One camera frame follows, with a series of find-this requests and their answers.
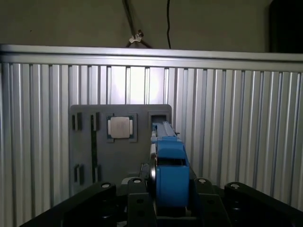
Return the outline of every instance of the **wire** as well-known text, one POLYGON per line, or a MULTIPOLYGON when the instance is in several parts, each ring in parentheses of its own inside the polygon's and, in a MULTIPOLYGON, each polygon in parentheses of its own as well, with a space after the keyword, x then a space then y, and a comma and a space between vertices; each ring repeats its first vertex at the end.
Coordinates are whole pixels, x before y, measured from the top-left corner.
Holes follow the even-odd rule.
POLYGON ((134 29, 134 23, 133 23, 133 20, 132 20, 128 0, 122 0, 122 2, 123 2, 124 10, 125 10, 125 13, 126 13, 126 17, 127 17, 127 20, 128 20, 128 25, 131 29, 133 37, 135 38, 136 32, 135 32, 135 29, 134 29))
POLYGON ((166 6, 167 32, 166 32, 166 36, 167 36, 167 42, 169 43, 169 48, 171 49, 170 37, 169 37, 169 30, 170 30, 169 4, 170 4, 170 0, 167 0, 167 6, 166 6))

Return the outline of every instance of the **black object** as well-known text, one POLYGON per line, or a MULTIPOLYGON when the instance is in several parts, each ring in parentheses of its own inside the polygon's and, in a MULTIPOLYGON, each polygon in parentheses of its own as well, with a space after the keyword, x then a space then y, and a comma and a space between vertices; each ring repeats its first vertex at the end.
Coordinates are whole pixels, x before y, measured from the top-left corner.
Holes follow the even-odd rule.
POLYGON ((203 226, 203 227, 302 227, 303 212, 270 196, 233 182, 220 189, 202 178, 190 180, 190 205, 167 208, 156 216, 142 166, 139 177, 116 188, 108 182, 95 183, 22 227, 117 226, 203 226))
POLYGON ((269 7, 269 51, 303 53, 301 0, 273 0, 269 7))
POLYGON ((166 5, 167 32, 166 32, 166 36, 167 36, 167 42, 169 44, 169 48, 171 49, 170 37, 169 37, 169 30, 170 30, 169 5, 170 5, 170 0, 167 0, 167 5, 166 5))
POLYGON ((135 32, 135 29, 134 29, 134 23, 133 23, 131 11, 130 11, 130 8, 129 8, 128 0, 122 0, 122 3, 123 3, 123 7, 124 7, 124 10, 125 10, 125 13, 126 13, 129 28, 131 29, 132 36, 135 37, 136 32, 135 32))

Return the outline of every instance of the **aluminum panel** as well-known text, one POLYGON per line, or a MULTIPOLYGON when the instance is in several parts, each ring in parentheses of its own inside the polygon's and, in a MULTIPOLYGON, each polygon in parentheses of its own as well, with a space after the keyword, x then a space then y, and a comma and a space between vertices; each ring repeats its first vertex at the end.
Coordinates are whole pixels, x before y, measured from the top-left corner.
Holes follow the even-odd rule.
POLYGON ((74 104, 170 104, 197 175, 303 210, 303 56, 24 48, 0 64, 0 226, 69 197, 74 104))

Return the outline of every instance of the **bolt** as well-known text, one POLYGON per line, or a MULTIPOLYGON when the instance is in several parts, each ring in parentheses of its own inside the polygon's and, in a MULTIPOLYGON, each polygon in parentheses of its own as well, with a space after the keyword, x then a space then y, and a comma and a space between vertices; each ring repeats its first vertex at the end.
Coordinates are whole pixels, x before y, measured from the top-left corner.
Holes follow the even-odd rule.
POLYGON ((110 186, 110 184, 105 183, 105 184, 102 185, 102 188, 108 188, 109 186, 110 186))
POLYGON ((205 183, 206 183, 206 180, 204 180, 204 179, 199 179, 199 182, 202 183, 202 184, 205 184, 205 183))
POLYGON ((231 187, 234 188, 234 189, 239 189, 239 188, 240 188, 240 186, 238 186, 238 185, 235 184, 235 183, 231 184, 231 187))

